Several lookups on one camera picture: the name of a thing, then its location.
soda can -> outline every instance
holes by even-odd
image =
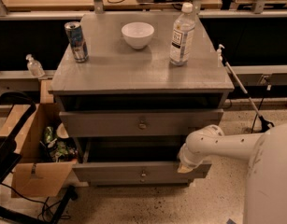
[[[65,31],[76,62],[85,62],[88,58],[88,50],[80,23],[77,21],[66,23]]]

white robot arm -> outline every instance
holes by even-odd
[[[190,133],[179,151],[179,172],[208,155],[249,161],[244,224],[287,223],[287,124],[265,133],[224,136],[216,125]]]

water bottle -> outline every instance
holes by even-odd
[[[170,61],[177,66],[188,62],[194,34],[193,4],[184,3],[181,15],[174,21]]]
[[[35,60],[31,54],[28,54],[25,59],[29,61],[27,66],[33,77],[42,77],[45,75],[41,63]]]

white bowl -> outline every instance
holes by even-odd
[[[132,22],[123,26],[122,34],[133,49],[143,49],[153,37],[154,28],[145,22]]]

cardboard box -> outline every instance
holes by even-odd
[[[13,106],[0,135],[9,134],[27,107]],[[22,159],[14,169],[12,187],[26,197],[52,197],[58,194],[77,160],[40,162],[39,141],[45,127],[57,127],[61,121],[57,104],[39,104],[36,107],[36,112],[26,121],[15,139],[15,152],[22,154]]]

